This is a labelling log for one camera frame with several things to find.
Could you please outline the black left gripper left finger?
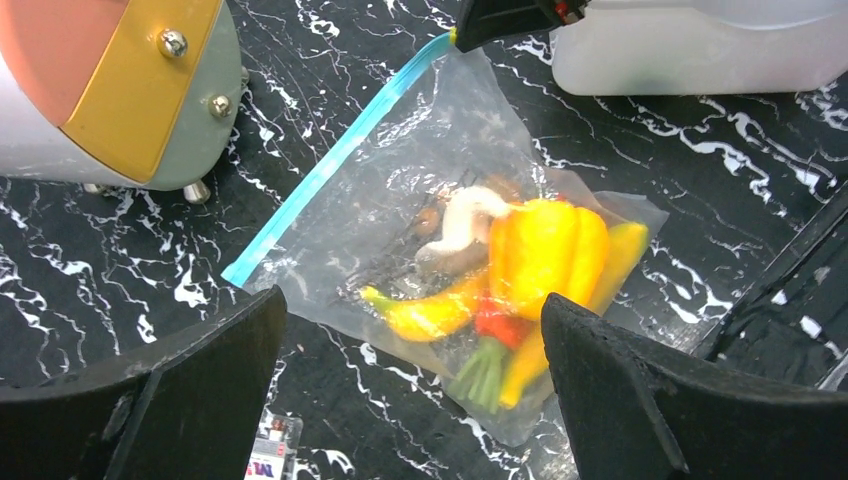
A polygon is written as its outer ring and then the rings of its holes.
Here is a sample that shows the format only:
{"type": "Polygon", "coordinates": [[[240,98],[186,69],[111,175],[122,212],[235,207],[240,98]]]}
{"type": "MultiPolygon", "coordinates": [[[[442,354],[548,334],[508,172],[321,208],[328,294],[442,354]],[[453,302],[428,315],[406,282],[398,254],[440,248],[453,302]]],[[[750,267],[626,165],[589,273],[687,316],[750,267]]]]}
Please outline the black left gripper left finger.
{"type": "Polygon", "coordinates": [[[1,391],[5,479],[240,479],[283,342],[283,292],[35,387],[1,391]]]}

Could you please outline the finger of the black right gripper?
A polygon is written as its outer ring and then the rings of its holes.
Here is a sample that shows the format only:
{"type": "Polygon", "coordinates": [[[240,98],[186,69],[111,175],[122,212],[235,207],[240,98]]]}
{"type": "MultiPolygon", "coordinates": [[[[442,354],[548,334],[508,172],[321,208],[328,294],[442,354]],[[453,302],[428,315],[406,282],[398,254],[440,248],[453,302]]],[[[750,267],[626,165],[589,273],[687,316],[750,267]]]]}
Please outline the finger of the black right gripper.
{"type": "Polygon", "coordinates": [[[469,52],[492,41],[564,25],[555,1],[465,0],[460,4],[454,45],[469,52]]]}

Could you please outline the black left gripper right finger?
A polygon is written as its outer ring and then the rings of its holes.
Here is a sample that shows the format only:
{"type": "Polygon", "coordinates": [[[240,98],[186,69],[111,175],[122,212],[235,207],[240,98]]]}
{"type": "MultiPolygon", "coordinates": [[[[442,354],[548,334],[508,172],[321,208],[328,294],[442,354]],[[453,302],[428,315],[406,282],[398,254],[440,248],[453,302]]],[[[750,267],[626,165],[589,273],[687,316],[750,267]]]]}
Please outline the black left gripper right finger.
{"type": "Polygon", "coordinates": [[[541,327],[583,479],[843,479],[847,396],[742,373],[552,293],[541,327]]]}

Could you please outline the yellow bell pepper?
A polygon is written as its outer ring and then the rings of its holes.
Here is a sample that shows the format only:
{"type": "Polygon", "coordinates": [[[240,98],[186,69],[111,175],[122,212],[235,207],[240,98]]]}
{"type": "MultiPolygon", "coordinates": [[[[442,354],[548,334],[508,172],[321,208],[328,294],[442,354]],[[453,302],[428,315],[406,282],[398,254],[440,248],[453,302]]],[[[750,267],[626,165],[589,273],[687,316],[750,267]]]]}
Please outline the yellow bell pepper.
{"type": "Polygon", "coordinates": [[[492,223],[489,288],[510,314],[538,321],[547,296],[587,306],[610,251],[607,226],[592,210],[533,199],[492,223]]]}

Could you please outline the white garlic head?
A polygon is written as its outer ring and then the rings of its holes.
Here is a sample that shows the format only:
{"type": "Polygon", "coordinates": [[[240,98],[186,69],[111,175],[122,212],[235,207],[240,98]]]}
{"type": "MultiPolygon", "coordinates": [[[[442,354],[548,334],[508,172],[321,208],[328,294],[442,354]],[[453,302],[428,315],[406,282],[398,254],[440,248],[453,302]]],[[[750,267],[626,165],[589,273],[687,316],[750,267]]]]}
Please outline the white garlic head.
{"type": "Polygon", "coordinates": [[[488,230],[481,222],[504,218],[514,210],[497,192],[484,186],[457,189],[447,202],[441,226],[441,238],[422,246],[415,254],[417,262],[429,262],[465,250],[475,241],[488,243],[488,230]]]}

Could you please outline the clear blue zip bag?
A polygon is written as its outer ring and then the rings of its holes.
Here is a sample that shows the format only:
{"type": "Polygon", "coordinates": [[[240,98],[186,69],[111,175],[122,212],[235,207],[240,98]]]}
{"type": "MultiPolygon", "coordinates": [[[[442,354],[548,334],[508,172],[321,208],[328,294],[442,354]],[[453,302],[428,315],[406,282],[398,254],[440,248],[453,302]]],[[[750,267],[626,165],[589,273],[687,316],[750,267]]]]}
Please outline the clear blue zip bag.
{"type": "Polygon", "coordinates": [[[455,43],[415,54],[223,275],[437,374],[517,446],[553,392],[547,296],[605,312],[667,215],[543,165],[488,58],[455,43]]]}

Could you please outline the long yellow banana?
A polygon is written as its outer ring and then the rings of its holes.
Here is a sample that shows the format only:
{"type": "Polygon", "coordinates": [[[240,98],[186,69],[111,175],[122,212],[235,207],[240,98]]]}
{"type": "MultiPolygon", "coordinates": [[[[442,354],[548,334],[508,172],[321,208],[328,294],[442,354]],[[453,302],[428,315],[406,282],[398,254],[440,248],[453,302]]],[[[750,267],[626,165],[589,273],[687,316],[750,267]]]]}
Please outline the long yellow banana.
{"type": "Polygon", "coordinates": [[[465,327],[477,313],[487,286],[488,270],[479,269],[427,297],[393,299],[373,286],[364,287],[360,294],[397,336],[429,343],[465,327]]]}

